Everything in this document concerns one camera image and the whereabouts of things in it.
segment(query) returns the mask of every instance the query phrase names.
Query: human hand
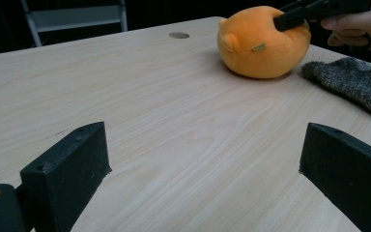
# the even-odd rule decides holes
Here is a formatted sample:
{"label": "human hand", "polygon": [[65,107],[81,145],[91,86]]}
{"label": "human hand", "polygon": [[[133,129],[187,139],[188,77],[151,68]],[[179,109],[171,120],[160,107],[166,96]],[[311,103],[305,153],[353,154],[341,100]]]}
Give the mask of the human hand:
{"label": "human hand", "polygon": [[370,37],[369,50],[371,50],[371,11],[325,18],[321,24],[325,29],[332,31],[328,45],[365,46],[369,44],[369,39],[365,37],[367,34]]}

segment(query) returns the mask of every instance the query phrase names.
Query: table surface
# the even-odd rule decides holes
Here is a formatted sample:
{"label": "table surface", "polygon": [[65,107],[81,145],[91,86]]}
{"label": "table surface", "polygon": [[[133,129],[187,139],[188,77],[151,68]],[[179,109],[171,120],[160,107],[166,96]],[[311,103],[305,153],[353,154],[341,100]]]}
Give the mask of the table surface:
{"label": "table surface", "polygon": [[[371,145],[371,114],[300,77],[230,72],[219,17],[0,54],[0,183],[104,121],[110,165],[72,231],[357,231],[300,175],[307,124]],[[174,39],[185,32],[187,39]]]}

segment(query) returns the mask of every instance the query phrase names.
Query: wood grain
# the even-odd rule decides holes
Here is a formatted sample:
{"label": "wood grain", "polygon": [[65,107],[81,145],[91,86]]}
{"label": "wood grain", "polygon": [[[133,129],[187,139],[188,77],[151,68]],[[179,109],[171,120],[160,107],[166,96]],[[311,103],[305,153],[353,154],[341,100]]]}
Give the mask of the wood grain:
{"label": "wood grain", "polygon": [[[371,145],[371,115],[300,77],[233,74],[219,17],[0,54],[0,183],[104,121],[108,175],[73,231],[357,231],[299,174],[309,122]],[[187,39],[169,37],[172,32]]]}

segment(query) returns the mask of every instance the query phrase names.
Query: orange plush toy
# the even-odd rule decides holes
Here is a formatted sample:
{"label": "orange plush toy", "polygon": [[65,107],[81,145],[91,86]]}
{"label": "orange plush toy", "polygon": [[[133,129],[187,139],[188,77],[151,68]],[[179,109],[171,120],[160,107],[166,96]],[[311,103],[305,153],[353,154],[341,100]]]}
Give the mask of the orange plush toy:
{"label": "orange plush toy", "polygon": [[225,65],[253,78],[278,77],[296,66],[309,48],[309,26],[303,23],[280,32],[273,19],[282,14],[275,8],[261,6],[221,19],[217,45]]}

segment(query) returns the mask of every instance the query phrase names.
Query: gray knit cloth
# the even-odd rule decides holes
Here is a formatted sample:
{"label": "gray knit cloth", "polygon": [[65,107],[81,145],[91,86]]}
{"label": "gray knit cloth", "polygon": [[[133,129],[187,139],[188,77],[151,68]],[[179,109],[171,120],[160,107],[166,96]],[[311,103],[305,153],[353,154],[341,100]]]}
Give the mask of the gray knit cloth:
{"label": "gray knit cloth", "polygon": [[371,112],[371,65],[353,57],[332,63],[309,62],[302,77],[318,82],[345,99],[358,102]]}

